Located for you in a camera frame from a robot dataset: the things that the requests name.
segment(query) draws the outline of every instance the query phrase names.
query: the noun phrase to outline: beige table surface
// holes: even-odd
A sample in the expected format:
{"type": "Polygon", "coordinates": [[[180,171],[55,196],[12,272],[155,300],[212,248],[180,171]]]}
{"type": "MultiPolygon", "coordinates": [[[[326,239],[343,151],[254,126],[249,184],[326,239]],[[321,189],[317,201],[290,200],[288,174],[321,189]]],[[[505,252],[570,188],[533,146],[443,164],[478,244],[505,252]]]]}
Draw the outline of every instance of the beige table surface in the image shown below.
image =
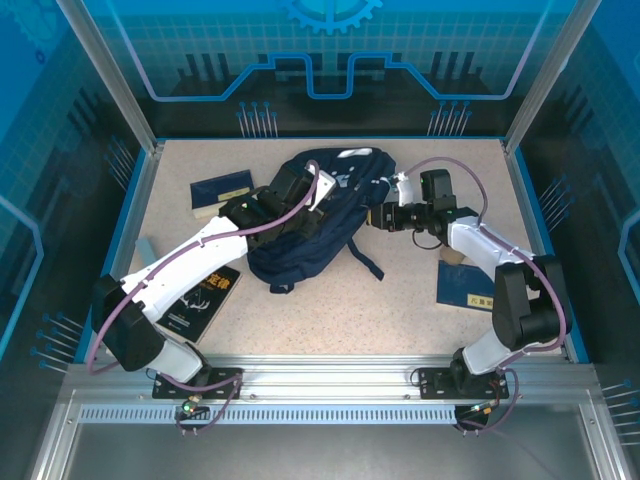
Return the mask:
{"type": "MultiPolygon", "coordinates": [[[[396,160],[397,171],[432,156],[464,161],[487,189],[487,223],[529,248],[498,140],[170,140],[140,237],[149,238],[157,256],[165,255],[207,222],[191,212],[190,183],[250,169],[256,186],[267,185],[295,154],[329,146],[379,147],[396,160]]],[[[482,199],[473,180],[458,167],[441,166],[451,172],[458,205],[480,211],[482,199]]],[[[418,237],[433,244],[426,234],[418,237]]],[[[385,272],[382,282],[345,248],[319,276],[298,284],[289,295],[272,295],[251,274],[246,259],[237,260],[230,265],[244,275],[199,348],[209,354],[448,354],[490,328],[490,313],[435,303],[439,253],[415,248],[410,232],[363,226],[354,238],[385,272]]],[[[131,271],[142,267],[134,254],[131,271]]]]}

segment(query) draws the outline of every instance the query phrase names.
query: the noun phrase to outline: navy backpack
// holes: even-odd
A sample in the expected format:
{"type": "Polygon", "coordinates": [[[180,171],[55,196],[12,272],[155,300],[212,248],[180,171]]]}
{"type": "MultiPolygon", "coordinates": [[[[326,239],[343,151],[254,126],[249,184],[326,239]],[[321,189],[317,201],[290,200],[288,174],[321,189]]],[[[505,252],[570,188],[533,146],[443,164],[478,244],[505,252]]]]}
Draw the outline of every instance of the navy backpack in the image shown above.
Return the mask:
{"type": "Polygon", "coordinates": [[[299,153],[287,165],[302,166],[315,160],[337,181],[332,194],[319,208],[326,213],[322,225],[310,239],[291,232],[248,255],[249,268],[271,293],[289,293],[294,284],[315,277],[347,245],[378,280],[384,272],[360,253],[353,235],[367,218],[369,209],[384,202],[389,192],[388,178],[396,162],[378,148],[319,148],[299,153]]]}

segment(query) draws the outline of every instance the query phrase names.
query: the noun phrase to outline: vented metal strip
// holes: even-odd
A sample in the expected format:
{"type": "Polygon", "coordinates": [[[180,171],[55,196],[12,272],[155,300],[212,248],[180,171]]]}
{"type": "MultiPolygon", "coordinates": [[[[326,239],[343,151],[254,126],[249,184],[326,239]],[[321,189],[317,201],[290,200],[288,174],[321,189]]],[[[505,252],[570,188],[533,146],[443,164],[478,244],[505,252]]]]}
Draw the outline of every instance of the vented metal strip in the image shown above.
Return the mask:
{"type": "MultiPolygon", "coordinates": [[[[185,425],[207,423],[220,406],[185,425]]],[[[173,424],[176,405],[83,405],[79,423],[173,424]]],[[[220,420],[236,425],[448,425],[456,423],[451,405],[232,405],[220,420]]]]}

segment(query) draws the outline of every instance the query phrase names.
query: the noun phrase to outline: book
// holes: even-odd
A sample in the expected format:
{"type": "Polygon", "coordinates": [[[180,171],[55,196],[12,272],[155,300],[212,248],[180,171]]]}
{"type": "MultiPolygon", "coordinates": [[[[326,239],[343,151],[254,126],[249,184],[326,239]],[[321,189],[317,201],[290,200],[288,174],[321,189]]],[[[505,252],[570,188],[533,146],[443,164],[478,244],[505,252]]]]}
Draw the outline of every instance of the book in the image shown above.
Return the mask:
{"type": "Polygon", "coordinates": [[[440,260],[437,303],[490,312],[494,293],[495,285],[478,267],[449,265],[440,260]]]}
{"type": "Polygon", "coordinates": [[[174,303],[158,324],[198,343],[240,280],[240,272],[221,267],[174,303]]]}
{"type": "Polygon", "coordinates": [[[227,200],[253,190],[249,170],[191,184],[191,209],[196,218],[214,217],[227,200]]]}

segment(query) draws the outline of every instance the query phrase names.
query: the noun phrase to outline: gear icon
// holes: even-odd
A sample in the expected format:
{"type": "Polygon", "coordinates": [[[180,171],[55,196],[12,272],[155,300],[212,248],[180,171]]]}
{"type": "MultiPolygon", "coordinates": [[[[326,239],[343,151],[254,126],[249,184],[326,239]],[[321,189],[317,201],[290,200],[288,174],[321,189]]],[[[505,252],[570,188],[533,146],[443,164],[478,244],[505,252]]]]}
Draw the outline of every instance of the gear icon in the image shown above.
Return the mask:
{"type": "Polygon", "coordinates": [[[22,33],[40,49],[46,49],[58,30],[54,0],[0,0],[0,15],[11,12],[22,33]]]}
{"type": "Polygon", "coordinates": [[[360,20],[373,18],[372,10],[382,7],[382,0],[282,0],[289,19],[298,20],[300,27],[311,27],[313,33],[324,30],[329,35],[349,27],[359,28],[360,20]]]}

